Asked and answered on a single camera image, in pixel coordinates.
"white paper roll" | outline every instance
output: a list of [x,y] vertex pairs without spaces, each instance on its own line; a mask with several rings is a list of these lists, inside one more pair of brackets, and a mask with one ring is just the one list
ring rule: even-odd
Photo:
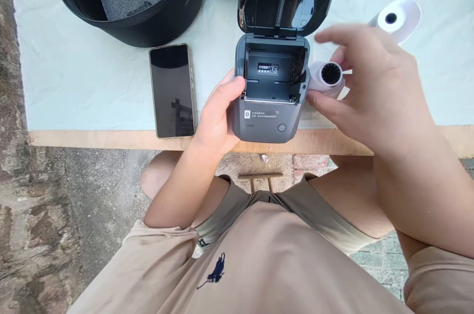
[[396,0],[380,11],[368,24],[391,34],[397,43],[407,40],[421,19],[421,9],[414,0]]
[[335,62],[317,61],[310,67],[310,85],[309,89],[337,98],[345,81],[341,66]]

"shorts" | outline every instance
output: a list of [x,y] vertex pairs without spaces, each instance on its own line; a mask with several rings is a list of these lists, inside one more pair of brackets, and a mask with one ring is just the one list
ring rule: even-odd
[[285,192],[256,191],[251,195],[236,186],[229,176],[220,177],[231,185],[215,212],[196,228],[200,237],[198,245],[203,249],[214,244],[246,208],[259,201],[279,204],[296,214],[346,255],[379,240],[363,233],[335,211],[308,183],[316,178],[313,174],[305,173],[300,183]]

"phone screen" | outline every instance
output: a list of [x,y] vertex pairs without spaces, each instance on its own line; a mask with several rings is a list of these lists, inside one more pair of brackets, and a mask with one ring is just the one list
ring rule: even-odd
[[193,136],[195,127],[187,45],[150,50],[150,65],[158,138]]

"table edge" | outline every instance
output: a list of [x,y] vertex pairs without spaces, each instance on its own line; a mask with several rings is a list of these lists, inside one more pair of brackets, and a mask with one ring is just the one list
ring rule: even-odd
[[[474,157],[474,125],[439,126],[459,158]],[[154,130],[30,130],[30,145],[94,149],[184,150],[190,138],[158,139]],[[240,141],[233,152],[372,155],[338,129],[299,129],[286,144]]]

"person's right hand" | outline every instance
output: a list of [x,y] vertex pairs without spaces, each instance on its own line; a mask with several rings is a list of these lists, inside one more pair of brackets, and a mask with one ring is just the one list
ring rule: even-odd
[[343,100],[314,90],[307,95],[344,134],[383,153],[434,130],[416,60],[389,34],[367,25],[339,25],[316,34],[315,40],[340,45],[331,61],[353,70],[344,74],[350,92]]

